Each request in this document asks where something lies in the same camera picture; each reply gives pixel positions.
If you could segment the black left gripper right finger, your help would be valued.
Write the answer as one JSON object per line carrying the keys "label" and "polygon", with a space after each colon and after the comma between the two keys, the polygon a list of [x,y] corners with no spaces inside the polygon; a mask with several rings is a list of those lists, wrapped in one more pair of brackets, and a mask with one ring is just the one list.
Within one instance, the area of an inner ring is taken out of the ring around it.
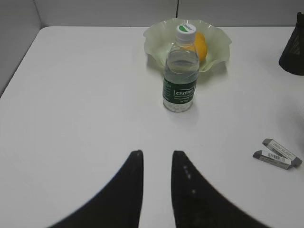
{"label": "black left gripper right finger", "polygon": [[265,227],[212,187],[183,151],[172,156],[171,202],[178,228]]}

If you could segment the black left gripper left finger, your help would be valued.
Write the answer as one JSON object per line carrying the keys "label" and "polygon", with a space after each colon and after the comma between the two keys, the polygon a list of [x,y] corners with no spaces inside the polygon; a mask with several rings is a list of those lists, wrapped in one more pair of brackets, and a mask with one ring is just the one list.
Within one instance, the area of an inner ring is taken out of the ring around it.
{"label": "black left gripper left finger", "polygon": [[133,151],[86,204],[53,228],[137,228],[143,200],[143,152]]}

